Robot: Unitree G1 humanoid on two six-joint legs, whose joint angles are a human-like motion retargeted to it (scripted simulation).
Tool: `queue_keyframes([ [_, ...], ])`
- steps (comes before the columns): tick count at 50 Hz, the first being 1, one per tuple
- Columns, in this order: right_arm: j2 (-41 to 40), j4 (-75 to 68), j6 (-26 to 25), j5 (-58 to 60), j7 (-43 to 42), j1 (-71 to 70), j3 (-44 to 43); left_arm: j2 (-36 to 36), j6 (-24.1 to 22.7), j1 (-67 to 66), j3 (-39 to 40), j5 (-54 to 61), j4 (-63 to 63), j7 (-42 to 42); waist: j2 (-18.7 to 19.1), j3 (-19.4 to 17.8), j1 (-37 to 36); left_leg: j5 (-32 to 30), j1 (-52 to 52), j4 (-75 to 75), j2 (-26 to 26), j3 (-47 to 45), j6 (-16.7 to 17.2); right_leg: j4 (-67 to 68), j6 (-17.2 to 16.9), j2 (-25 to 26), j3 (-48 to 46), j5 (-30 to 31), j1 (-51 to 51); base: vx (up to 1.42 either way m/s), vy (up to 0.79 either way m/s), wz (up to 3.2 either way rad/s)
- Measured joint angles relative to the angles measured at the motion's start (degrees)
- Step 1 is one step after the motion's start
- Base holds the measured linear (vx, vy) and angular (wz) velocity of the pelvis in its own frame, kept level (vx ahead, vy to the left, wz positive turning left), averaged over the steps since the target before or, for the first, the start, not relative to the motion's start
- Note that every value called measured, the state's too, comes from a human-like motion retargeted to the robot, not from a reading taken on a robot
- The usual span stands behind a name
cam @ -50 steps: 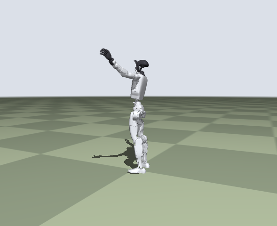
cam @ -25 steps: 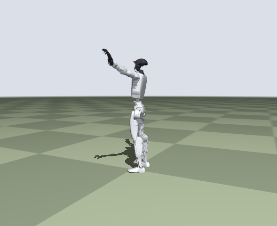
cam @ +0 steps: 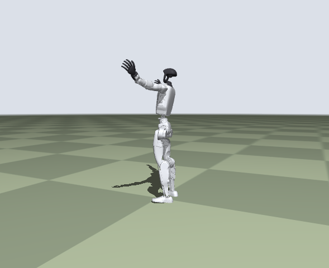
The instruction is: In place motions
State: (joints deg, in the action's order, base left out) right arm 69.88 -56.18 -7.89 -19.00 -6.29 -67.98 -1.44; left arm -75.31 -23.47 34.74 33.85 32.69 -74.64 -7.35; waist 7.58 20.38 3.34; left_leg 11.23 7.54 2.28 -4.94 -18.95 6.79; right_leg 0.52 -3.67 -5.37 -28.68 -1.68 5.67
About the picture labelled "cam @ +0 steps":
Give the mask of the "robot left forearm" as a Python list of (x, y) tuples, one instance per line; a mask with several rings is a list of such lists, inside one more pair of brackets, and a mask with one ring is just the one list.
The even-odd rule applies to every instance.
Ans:
[(153, 87), (154, 86), (153, 83), (152, 83), (152, 81), (141, 79), (139, 77), (139, 75), (136, 75), (135, 76), (135, 79), (136, 79), (135, 80), (135, 83), (141, 85), (144, 88), (146, 88), (146, 87)]

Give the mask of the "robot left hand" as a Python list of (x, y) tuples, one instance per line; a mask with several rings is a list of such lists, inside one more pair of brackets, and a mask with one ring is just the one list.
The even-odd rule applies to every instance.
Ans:
[[(127, 60), (127, 59), (126, 59), (126, 60)], [(131, 74), (131, 77), (133, 78), (133, 80), (136, 80), (136, 79), (135, 79), (135, 76), (136, 76), (138, 73), (136, 72), (136, 69), (135, 69), (135, 63), (134, 63), (132, 60), (131, 60), (131, 62), (130, 62), (129, 60), (127, 60), (127, 61), (128, 61), (130, 64), (129, 64), (128, 62), (126, 62), (126, 61), (124, 61), (124, 62), (125, 62), (129, 67), (128, 67), (126, 64), (124, 64), (124, 63), (122, 63), (122, 64), (125, 65), (127, 68), (125, 68), (124, 66), (122, 66), (122, 67), (123, 67), (125, 70), (127, 70), (127, 72), (128, 72), (129, 74)], [(131, 63), (132, 63), (133, 65), (132, 65)]]

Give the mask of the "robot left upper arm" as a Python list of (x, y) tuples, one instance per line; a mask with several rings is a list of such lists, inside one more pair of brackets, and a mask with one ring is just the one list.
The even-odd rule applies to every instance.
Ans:
[(161, 94), (165, 93), (166, 90), (168, 89), (165, 85), (163, 84), (154, 84), (153, 87), (146, 87), (145, 89), (148, 89), (148, 90), (153, 90), (153, 91), (158, 91), (160, 92)]

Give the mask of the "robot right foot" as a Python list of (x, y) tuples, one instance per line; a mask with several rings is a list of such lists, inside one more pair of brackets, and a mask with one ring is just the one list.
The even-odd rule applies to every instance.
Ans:
[[(165, 192), (164, 192), (164, 194), (165, 194)], [(178, 197), (178, 192), (174, 191), (174, 190), (173, 190), (173, 192), (168, 191), (168, 195), (171, 195), (173, 197)]]

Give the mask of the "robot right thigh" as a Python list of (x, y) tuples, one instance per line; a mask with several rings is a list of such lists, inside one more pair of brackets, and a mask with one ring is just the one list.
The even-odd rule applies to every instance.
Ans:
[(171, 129), (171, 133), (167, 135), (166, 139), (160, 139), (163, 141), (164, 144), (164, 153), (163, 153), (163, 159), (169, 163), (169, 167), (174, 166), (174, 160), (170, 157), (170, 140), (168, 139), (169, 137), (172, 137), (173, 135), (173, 130)]

